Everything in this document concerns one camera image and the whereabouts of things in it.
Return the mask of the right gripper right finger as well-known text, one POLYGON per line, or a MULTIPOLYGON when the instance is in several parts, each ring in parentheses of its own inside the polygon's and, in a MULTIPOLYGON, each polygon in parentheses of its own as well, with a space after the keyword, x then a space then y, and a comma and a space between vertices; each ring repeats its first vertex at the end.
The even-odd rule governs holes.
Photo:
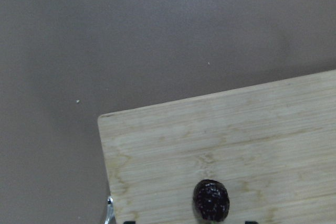
POLYGON ((245 224, 259 224, 257 221, 245 221, 245 224))

